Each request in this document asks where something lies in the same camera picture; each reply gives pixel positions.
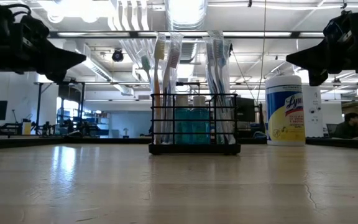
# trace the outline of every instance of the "blue mouthwash bottle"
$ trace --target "blue mouthwash bottle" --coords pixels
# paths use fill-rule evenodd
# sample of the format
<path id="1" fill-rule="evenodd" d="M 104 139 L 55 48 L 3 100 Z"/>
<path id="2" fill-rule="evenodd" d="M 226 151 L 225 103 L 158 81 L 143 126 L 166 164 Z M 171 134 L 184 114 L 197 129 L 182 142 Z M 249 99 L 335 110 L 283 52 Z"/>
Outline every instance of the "blue mouthwash bottle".
<path id="1" fill-rule="evenodd" d="M 209 120 L 209 110 L 207 108 L 197 108 L 198 106 L 205 106 L 205 96 L 193 97 L 193 106 L 191 109 L 192 119 Z M 194 133 L 209 133 L 210 123 L 209 121 L 193 121 L 192 129 Z M 210 144 L 211 138 L 209 134 L 193 134 L 192 144 Z"/>
<path id="2" fill-rule="evenodd" d="M 189 106 L 188 96 L 177 96 L 175 106 Z M 190 118 L 189 108 L 175 108 L 175 119 L 189 119 Z M 176 121 L 175 122 L 175 144 L 191 144 L 190 133 L 191 123 L 189 121 Z"/>

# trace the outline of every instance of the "person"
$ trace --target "person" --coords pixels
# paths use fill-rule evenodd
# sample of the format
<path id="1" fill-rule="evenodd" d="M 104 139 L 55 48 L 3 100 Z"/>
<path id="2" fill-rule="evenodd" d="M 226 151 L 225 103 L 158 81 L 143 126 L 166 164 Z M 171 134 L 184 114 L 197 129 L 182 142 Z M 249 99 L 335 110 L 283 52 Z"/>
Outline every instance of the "person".
<path id="1" fill-rule="evenodd" d="M 334 137 L 343 139 L 358 139 L 358 114 L 346 114 L 345 122 L 342 122 L 336 127 Z"/>

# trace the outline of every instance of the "lysol wipes canister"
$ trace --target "lysol wipes canister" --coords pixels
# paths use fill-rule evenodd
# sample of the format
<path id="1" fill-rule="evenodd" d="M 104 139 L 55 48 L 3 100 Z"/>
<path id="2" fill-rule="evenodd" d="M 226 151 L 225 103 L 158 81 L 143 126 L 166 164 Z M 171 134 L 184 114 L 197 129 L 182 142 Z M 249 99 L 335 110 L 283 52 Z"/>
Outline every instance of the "lysol wipes canister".
<path id="1" fill-rule="evenodd" d="M 301 78 L 277 76 L 266 81 L 267 144 L 305 145 Z"/>

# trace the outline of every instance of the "table surface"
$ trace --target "table surface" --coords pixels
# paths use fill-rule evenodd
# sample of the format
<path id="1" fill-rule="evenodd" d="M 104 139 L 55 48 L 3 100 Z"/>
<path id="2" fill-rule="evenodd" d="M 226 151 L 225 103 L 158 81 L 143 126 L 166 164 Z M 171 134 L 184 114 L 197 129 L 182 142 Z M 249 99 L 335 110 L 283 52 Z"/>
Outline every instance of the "table surface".
<path id="1" fill-rule="evenodd" d="M 358 149 L 0 149 L 0 223 L 358 223 Z"/>

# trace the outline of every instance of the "white lid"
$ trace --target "white lid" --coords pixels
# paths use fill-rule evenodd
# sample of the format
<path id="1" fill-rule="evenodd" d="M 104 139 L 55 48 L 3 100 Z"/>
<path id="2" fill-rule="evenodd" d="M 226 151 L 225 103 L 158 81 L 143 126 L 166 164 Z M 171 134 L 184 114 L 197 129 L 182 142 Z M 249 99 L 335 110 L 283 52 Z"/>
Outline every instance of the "white lid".
<path id="1" fill-rule="evenodd" d="M 302 85 L 302 79 L 298 75 L 279 75 L 266 80 L 266 88 L 279 85 Z"/>
<path id="2" fill-rule="evenodd" d="M 189 106 L 188 96 L 187 95 L 177 96 L 175 106 Z"/>
<path id="3" fill-rule="evenodd" d="M 194 96 L 193 106 L 205 106 L 205 96 Z"/>

